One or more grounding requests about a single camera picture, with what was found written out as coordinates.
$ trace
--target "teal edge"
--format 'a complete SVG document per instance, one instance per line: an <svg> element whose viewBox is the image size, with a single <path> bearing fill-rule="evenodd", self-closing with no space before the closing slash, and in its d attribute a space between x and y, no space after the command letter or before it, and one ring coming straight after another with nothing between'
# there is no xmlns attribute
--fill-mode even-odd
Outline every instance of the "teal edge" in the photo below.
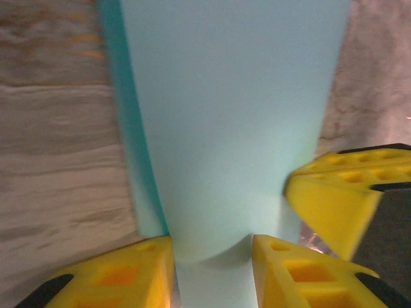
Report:
<svg viewBox="0 0 411 308"><path fill-rule="evenodd" d="M121 4L119 0L100 0L97 7L116 92L132 197L135 208L143 212L137 215L140 233L145 237L169 235L144 136Z"/></svg>

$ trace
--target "light blue surface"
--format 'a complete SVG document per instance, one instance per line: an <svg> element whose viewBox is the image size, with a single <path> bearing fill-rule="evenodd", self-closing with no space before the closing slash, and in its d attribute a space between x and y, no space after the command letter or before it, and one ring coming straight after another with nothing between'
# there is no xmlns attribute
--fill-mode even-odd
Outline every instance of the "light blue surface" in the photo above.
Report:
<svg viewBox="0 0 411 308"><path fill-rule="evenodd" d="M138 211L137 226L145 237L168 235L144 137L120 3L118 0L99 0L97 5L116 91L131 193Z"/></svg>
<svg viewBox="0 0 411 308"><path fill-rule="evenodd" d="M255 307L247 238L297 239L281 192L313 158L349 4L121 0L139 98L120 96L122 121L142 119L184 308ZM140 146L141 125L123 127Z"/></svg>

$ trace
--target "rectangular hole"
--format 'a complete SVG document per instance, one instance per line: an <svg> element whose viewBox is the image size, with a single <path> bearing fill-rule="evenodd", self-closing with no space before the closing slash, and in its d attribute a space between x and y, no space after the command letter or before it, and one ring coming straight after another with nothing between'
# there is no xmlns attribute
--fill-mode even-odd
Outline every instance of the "rectangular hole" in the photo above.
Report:
<svg viewBox="0 0 411 308"><path fill-rule="evenodd" d="M407 175L407 176L411 176L411 166L410 166L410 167L401 168L400 171L401 171L402 173L404 173L405 175Z"/></svg>
<svg viewBox="0 0 411 308"><path fill-rule="evenodd" d="M365 182L365 175L361 172L345 172L339 174L346 182L349 183L361 183Z"/></svg>
<svg viewBox="0 0 411 308"><path fill-rule="evenodd" d="M138 266L106 266L99 271L95 286L129 286L134 282L139 271Z"/></svg>
<svg viewBox="0 0 411 308"><path fill-rule="evenodd" d="M390 180L392 178L396 177L395 172L389 171L389 170L382 170L382 169L378 169L378 170L372 170L372 173L379 178L380 180Z"/></svg>
<svg viewBox="0 0 411 308"><path fill-rule="evenodd" d="M311 308L361 308L344 290L323 290L304 293Z"/></svg>
<svg viewBox="0 0 411 308"><path fill-rule="evenodd" d="M330 157L328 161L333 165L344 165L347 163L347 160L342 157Z"/></svg>
<svg viewBox="0 0 411 308"><path fill-rule="evenodd" d="M73 308L119 308L119 298L83 298L77 300Z"/></svg>
<svg viewBox="0 0 411 308"><path fill-rule="evenodd" d="M385 150L382 151L382 155L381 158L382 159L393 159L393 158L399 158L399 157L403 157L404 154L396 152L396 151L389 151L389 150Z"/></svg>
<svg viewBox="0 0 411 308"><path fill-rule="evenodd" d="M313 261L288 261L284 264L295 282L329 282L335 277L322 264Z"/></svg>

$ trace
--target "black rubber pad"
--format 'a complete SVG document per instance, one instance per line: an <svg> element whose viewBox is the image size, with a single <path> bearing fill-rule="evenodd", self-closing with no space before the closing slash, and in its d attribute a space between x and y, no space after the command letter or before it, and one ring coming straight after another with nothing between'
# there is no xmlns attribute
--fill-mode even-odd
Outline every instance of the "black rubber pad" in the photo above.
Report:
<svg viewBox="0 0 411 308"><path fill-rule="evenodd" d="M373 191L393 191L395 189L411 189L411 182L385 183L370 186Z"/></svg>
<svg viewBox="0 0 411 308"><path fill-rule="evenodd" d="M408 301L403 295L399 294L395 289L390 287L381 279L366 273L357 273L355 276L388 308L411 308L410 301Z"/></svg>
<svg viewBox="0 0 411 308"><path fill-rule="evenodd" d="M344 150L344 151L339 151L338 154L348 154L348 153L363 152L363 151L378 150L378 149L396 149L396 150L411 151L411 146L408 144L403 144L403 143L393 143L393 144L384 144L382 146L369 146L368 148Z"/></svg>
<svg viewBox="0 0 411 308"><path fill-rule="evenodd" d="M45 308L73 277L74 275L72 274L65 274L46 281L23 301L18 303L15 308Z"/></svg>

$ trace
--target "yellow plastic block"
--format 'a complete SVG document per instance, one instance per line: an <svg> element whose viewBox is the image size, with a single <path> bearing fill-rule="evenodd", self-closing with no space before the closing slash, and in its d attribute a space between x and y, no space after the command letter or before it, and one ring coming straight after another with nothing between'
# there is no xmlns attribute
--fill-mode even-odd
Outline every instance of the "yellow plastic block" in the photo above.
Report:
<svg viewBox="0 0 411 308"><path fill-rule="evenodd" d="M411 151L330 153L292 173L285 195L301 219L350 260L383 195L374 185L398 183L411 187Z"/></svg>
<svg viewBox="0 0 411 308"><path fill-rule="evenodd" d="M293 175L305 175L344 169L373 168L378 166L400 166L411 162L410 150L411 146L402 144L401 149L371 147L364 148L361 151L354 150L349 153L345 153L346 151L342 151L342 153L331 152L302 166L294 171ZM411 175L411 169L409 169L408 172L408 175Z"/></svg>
<svg viewBox="0 0 411 308"><path fill-rule="evenodd" d="M356 273L370 269L268 235L255 235L252 267L259 308L387 308Z"/></svg>
<svg viewBox="0 0 411 308"><path fill-rule="evenodd" d="M156 237L59 271L73 279L47 308L170 307L174 259L170 237Z"/></svg>

